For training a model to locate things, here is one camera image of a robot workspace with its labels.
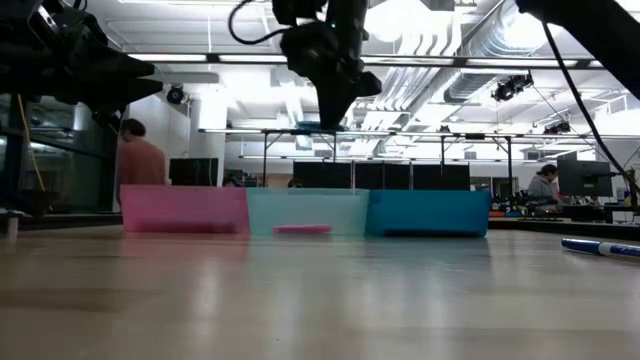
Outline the black aluminium table frame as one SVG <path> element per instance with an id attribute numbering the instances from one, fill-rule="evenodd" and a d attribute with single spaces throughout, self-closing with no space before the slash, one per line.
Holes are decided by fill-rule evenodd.
<path id="1" fill-rule="evenodd" d="M 121 225 L 120 214 L 63 214 L 40 218 L 21 216 L 19 229 L 51 230 L 78 227 Z M 581 222 L 529 221 L 519 218 L 490 218 L 490 230 L 530 231 L 560 235 L 586 236 L 640 242 L 640 225 L 599 224 Z"/>

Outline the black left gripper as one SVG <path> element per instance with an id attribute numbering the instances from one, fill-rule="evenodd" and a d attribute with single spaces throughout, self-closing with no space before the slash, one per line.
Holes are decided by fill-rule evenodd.
<path id="1" fill-rule="evenodd" d="M 49 63 L 19 67 L 19 94 L 36 100 L 50 96 L 68 105 L 85 105 L 92 119 L 104 127 L 118 128 L 125 103 L 163 90 L 163 83 L 145 77 L 155 73 L 151 63 L 111 48 L 101 50 L 98 60 L 79 68 Z"/>

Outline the white marker with blue cap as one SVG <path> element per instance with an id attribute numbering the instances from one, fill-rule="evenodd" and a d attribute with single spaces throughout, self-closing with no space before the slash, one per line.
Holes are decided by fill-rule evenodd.
<path id="1" fill-rule="evenodd" d="M 562 239 L 561 246 L 575 252 L 640 261 L 640 246 L 580 239 Z"/>

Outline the long ceiling light bar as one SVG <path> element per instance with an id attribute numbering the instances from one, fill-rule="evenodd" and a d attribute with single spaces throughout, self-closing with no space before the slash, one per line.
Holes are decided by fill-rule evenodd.
<path id="1" fill-rule="evenodd" d="M 280 65 L 287 59 L 280 54 L 258 53 L 129 53 L 138 60 L 157 64 L 235 64 Z M 461 56 L 367 56 L 361 60 L 375 67 L 438 67 L 479 69 L 556 69 L 554 58 L 542 57 L 461 57 Z"/>

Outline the cluttered office desk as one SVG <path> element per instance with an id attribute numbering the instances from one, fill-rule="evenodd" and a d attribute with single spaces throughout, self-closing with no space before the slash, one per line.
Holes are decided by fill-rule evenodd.
<path id="1" fill-rule="evenodd" d="M 515 194 L 507 200 L 494 198 L 490 206 L 490 218 L 516 218 L 532 221 L 572 221 L 614 223 L 614 214 L 640 215 L 640 204 L 631 204 L 628 199 L 622 204 L 601 204 L 591 198 L 575 201 L 572 198 L 556 199 L 550 196 Z"/>

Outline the blue highlighter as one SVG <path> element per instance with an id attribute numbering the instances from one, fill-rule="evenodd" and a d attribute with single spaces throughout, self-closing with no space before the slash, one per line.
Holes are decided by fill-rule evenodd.
<path id="1" fill-rule="evenodd" d="M 346 131 L 346 128 L 340 124 L 324 124 L 322 122 L 314 121 L 300 121 L 295 125 L 296 129 L 309 130 L 309 131 Z"/>

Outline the black computer monitor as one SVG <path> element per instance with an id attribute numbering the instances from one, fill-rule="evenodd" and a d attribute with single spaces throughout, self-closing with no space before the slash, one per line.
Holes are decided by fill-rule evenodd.
<path id="1" fill-rule="evenodd" d="M 174 186 L 216 186 L 217 158 L 172 158 L 169 179 Z"/>

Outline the black metal frame rig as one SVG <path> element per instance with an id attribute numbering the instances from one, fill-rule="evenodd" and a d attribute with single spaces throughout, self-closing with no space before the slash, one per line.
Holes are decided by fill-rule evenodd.
<path id="1" fill-rule="evenodd" d="M 522 183 L 535 168 L 563 157 L 640 165 L 640 136 L 590 133 L 410 132 L 392 130 L 200 129 L 226 142 L 224 164 L 248 172 L 293 172 L 296 163 L 466 165 L 474 177 L 506 177 Z"/>

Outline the silver air duct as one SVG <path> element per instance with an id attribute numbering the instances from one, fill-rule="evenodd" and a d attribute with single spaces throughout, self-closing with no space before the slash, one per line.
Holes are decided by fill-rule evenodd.
<path id="1" fill-rule="evenodd" d="M 479 28 L 478 32 L 462 47 L 466 57 L 520 57 L 535 51 L 532 45 L 519 40 L 516 29 L 524 25 L 524 14 L 520 13 L 515 0 L 503 0 L 497 10 Z M 494 74 L 463 73 L 460 69 L 451 85 L 444 91 L 447 103 L 461 104 L 489 83 Z"/>

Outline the translucent teal plastic bin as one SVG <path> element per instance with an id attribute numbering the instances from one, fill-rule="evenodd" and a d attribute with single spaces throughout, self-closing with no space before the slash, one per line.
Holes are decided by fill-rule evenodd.
<path id="1" fill-rule="evenodd" d="M 332 234 L 365 232 L 369 191 L 358 189 L 249 188 L 247 204 L 253 235 L 278 226 L 330 226 Z"/>

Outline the pink plastic bin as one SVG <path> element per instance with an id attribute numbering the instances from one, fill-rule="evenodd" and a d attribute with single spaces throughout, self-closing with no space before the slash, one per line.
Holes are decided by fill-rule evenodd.
<path id="1" fill-rule="evenodd" d="M 121 212 L 134 233 L 247 234 L 247 192 L 238 187 L 124 185 Z"/>

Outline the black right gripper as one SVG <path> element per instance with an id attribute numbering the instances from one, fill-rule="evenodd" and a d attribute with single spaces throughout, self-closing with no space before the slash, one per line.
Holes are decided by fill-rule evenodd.
<path id="1" fill-rule="evenodd" d="M 335 129 L 358 96 L 377 95 L 382 84 L 376 75 L 364 70 L 361 50 L 367 32 L 362 25 L 314 22 L 313 30 L 313 85 L 320 126 Z"/>

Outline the pink highlighter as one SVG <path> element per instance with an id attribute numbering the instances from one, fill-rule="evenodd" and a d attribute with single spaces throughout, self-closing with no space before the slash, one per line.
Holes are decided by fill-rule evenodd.
<path id="1" fill-rule="evenodd" d="M 330 225 L 278 225 L 272 228 L 274 234 L 328 234 L 333 228 Z"/>

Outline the white cylinder post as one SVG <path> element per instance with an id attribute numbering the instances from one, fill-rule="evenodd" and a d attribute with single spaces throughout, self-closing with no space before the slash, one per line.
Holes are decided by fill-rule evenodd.
<path id="1" fill-rule="evenodd" d="M 23 214 L 19 211 L 0 209 L 0 234 L 8 241 L 17 239 L 20 220 Z"/>

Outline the black partition panels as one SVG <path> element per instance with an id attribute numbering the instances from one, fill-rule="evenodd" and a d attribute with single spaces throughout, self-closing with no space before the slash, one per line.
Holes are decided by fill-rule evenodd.
<path id="1" fill-rule="evenodd" d="M 468 165 L 373 162 L 295 162 L 293 179 L 304 188 L 366 190 L 469 190 Z"/>

